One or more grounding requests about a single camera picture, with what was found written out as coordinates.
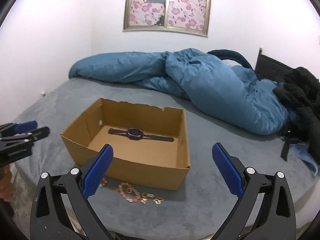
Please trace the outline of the person's left hand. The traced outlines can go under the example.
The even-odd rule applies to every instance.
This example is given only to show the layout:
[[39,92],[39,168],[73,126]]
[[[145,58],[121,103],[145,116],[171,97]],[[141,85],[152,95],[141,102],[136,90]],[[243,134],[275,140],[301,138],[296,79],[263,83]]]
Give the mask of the person's left hand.
[[6,165],[3,169],[3,177],[0,181],[0,198],[5,202],[12,201],[14,197],[14,187],[11,183],[12,173],[10,166]]

